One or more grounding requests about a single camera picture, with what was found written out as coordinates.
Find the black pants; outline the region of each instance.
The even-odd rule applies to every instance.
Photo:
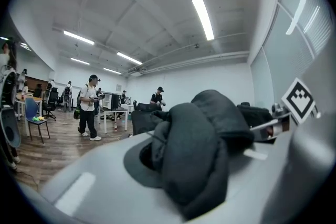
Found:
[[[3,152],[4,152],[7,160],[10,163],[12,163],[13,162],[12,156],[13,157],[17,157],[16,148],[7,145],[6,138],[5,138],[4,134],[2,133],[2,131],[1,131],[1,134],[0,134],[0,145],[1,145],[2,149],[3,149]]]
[[[95,115],[98,115],[99,102],[93,103],[95,107]]]
[[[84,111],[80,109],[80,119],[79,119],[79,132],[83,134],[86,128],[86,122],[88,122],[88,128],[90,130],[90,137],[95,138],[97,136],[97,131],[95,129],[95,117],[94,111]]]

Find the green bag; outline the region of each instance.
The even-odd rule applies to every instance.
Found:
[[[79,96],[80,96],[80,92],[78,93],[78,96],[77,96],[77,106],[75,108],[75,111],[74,111],[74,119],[75,120],[79,120],[80,119],[80,100],[79,100]]]

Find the wooden floor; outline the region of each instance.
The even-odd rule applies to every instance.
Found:
[[[48,137],[45,125],[41,126],[41,133],[44,144],[38,135],[37,126],[31,125],[31,133],[33,141],[26,135],[21,135],[22,142],[17,149],[21,162],[17,164],[17,172],[14,174],[18,182],[25,183],[33,189],[40,188],[48,179],[54,176],[59,170],[77,160],[84,153],[94,147],[116,142],[125,133],[133,133],[132,122],[128,121],[127,131],[124,130],[124,115],[121,120],[117,120],[118,131],[114,131],[111,120],[107,120],[107,134],[104,134],[104,121],[98,124],[98,118],[95,117],[95,127],[100,141],[90,141],[90,137],[82,137],[77,127],[79,120],[73,118],[73,113],[54,111],[53,114],[57,117],[48,120],[50,139]],[[23,134],[24,121],[19,121],[20,133]]]

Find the white table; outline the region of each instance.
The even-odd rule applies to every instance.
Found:
[[[101,112],[101,109],[99,107],[99,109],[98,109],[98,122],[99,123],[100,123],[100,112]],[[125,114],[125,131],[127,131],[128,109],[119,108],[119,109],[115,109],[115,110],[103,110],[103,112],[104,112],[104,133],[107,134],[106,116],[114,113],[114,122],[117,122],[117,113],[119,113],[119,112],[125,112],[126,113]]]
[[[42,99],[41,98],[33,98],[34,101],[39,105],[39,114],[42,116]],[[25,111],[25,101],[24,100],[15,100],[17,103],[17,120],[21,120],[20,116],[20,108],[21,108],[21,115],[25,117],[25,130],[26,135],[29,137],[29,128],[28,128],[28,122],[26,119],[26,111]]]
[[[122,108],[128,109],[128,113],[132,113],[134,111],[134,105],[133,104],[121,104]]]

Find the blue chair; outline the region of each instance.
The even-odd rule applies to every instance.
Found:
[[[48,120],[33,121],[33,117],[36,116],[37,111],[38,111],[38,104],[34,101],[33,98],[26,98],[25,103],[26,103],[26,119],[28,121],[30,139],[33,140],[32,133],[30,131],[30,124],[32,123],[34,125],[37,125],[38,132],[39,132],[39,134],[41,136],[42,143],[44,144],[43,138],[42,138],[42,135],[41,135],[40,125],[43,124],[43,123],[46,123],[47,131],[48,131],[48,136],[50,138],[49,129],[48,129],[48,123],[47,123]]]

